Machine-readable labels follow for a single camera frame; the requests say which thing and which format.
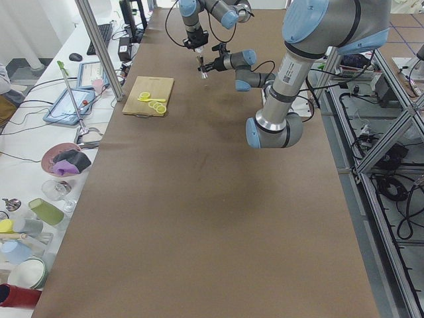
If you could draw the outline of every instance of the green cup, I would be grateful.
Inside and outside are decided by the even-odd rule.
[[[28,206],[40,219],[52,226],[64,219],[64,213],[61,210],[43,199],[34,199],[28,203]]]

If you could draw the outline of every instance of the black box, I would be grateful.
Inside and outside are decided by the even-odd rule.
[[[131,46],[129,37],[123,37],[119,39],[118,56],[119,60],[122,62],[131,60]]]
[[[384,75],[376,82],[376,94],[382,108],[400,108],[399,100]]]

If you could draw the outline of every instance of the blue cup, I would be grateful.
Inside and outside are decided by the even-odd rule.
[[[8,240],[1,247],[1,252],[11,264],[20,264],[32,255],[32,250],[18,240]]]

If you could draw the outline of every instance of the cutting board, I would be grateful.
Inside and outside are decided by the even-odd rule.
[[[125,115],[146,115],[146,116],[164,116],[165,114],[157,113],[153,108],[148,106],[148,102],[139,101],[138,97],[143,91],[150,93],[150,98],[164,98],[165,103],[162,103],[168,108],[168,101],[171,95],[172,86],[174,85],[173,78],[154,78],[150,76],[138,76],[134,86],[131,89],[124,109]]]

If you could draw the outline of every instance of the white label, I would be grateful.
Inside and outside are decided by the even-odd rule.
[[[297,75],[301,69],[301,64],[293,61],[289,56],[286,56],[280,70],[278,71],[278,78],[290,86],[293,86]]]

